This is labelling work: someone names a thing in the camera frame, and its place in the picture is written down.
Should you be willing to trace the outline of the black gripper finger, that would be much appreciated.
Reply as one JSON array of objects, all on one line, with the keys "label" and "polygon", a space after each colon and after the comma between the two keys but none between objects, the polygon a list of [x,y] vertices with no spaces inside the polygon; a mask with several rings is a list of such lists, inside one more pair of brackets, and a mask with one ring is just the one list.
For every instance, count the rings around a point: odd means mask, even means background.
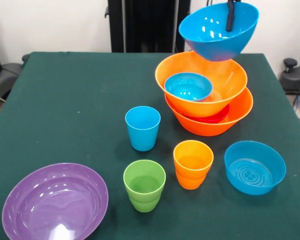
[{"label": "black gripper finger", "polygon": [[227,7],[228,7],[228,14],[227,14],[227,22],[226,22],[226,31],[231,32],[233,28],[234,17],[235,17],[234,0],[228,0]]}]

